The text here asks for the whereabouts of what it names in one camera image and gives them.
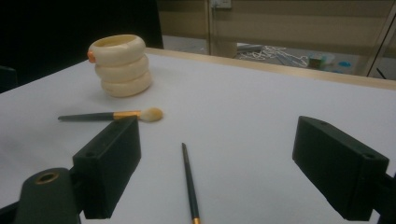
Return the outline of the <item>black tripod stand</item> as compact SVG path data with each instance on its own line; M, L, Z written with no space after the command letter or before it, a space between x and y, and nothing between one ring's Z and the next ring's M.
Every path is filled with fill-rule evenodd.
M392 0L389 14L384 22L381 33L376 40L374 51L368 60L367 77L377 77L389 80L380 69L382 59L396 34L396 0Z

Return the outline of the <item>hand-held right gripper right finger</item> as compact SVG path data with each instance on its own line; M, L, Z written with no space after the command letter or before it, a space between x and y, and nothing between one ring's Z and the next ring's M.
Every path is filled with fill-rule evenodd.
M300 116L292 159L342 218L389 220L389 159L330 123Z

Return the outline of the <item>small jar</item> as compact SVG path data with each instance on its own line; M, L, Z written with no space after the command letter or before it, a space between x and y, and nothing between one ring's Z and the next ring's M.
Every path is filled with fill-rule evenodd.
M308 67L312 69L324 69L327 65L330 65L335 56L331 53L311 53L308 56Z

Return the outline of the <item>cream ringed brush holder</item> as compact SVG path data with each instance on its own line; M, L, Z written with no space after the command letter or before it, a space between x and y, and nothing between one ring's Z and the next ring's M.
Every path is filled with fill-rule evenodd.
M102 89L113 97L128 97L152 83L146 44L137 35L113 35L93 42L87 55Z

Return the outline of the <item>wooden table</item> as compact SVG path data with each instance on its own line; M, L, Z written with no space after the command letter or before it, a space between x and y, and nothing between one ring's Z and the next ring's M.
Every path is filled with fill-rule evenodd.
M173 58L200 61L206 63L215 63L215 64L223 64L227 66L243 67L247 69L278 73L288 76L308 77L317 80L326 80L330 82L396 91L396 80L379 79L372 77L360 77L360 76L352 76L352 75L340 75L337 73L331 73L326 71L311 70L311 69L290 67L290 66L270 64L270 63L242 61L242 60L223 58L218 56L202 55L202 54L174 51L168 49L147 48L146 53L152 55L173 57Z

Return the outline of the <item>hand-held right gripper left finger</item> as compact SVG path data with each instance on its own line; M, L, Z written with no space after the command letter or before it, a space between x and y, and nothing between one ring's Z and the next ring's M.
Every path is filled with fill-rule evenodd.
M73 156L72 180L85 218L111 218L140 159L135 116L112 121Z

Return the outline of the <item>small-head black makeup brush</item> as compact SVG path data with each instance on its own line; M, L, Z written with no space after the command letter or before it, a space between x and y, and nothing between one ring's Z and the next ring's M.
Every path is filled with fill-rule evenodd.
M191 173L191 163L189 160L187 145L185 143L182 143L181 149L182 149L184 168L185 168L187 192L189 197L189 207L191 211L191 224L201 224L199 206L196 198L195 186L193 183L193 177Z

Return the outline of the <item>wooden shelf unit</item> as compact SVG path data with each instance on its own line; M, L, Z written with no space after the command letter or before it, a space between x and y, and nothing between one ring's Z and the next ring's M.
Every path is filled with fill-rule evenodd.
M238 43L356 55L368 60L392 0L158 0L164 35L202 38L211 55L232 57ZM382 61L396 59L396 34Z

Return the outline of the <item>white table mat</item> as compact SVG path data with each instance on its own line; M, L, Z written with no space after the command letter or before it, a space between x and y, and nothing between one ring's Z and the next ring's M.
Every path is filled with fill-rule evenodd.
M139 126L142 158L113 216L84 224L189 224L184 161L203 224L347 224L291 154L301 116L329 122L389 159L396 174L396 91L151 55L151 86L101 89L90 63L0 94L0 208L25 179L73 156L103 129L74 114L158 107Z

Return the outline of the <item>large-head black makeup brush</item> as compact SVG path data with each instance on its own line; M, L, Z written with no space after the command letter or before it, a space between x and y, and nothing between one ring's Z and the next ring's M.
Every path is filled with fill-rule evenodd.
M163 112L157 107L136 111L101 112L93 114L60 116L61 121L92 121L92 120L117 120L136 116L139 120L153 122L163 117Z

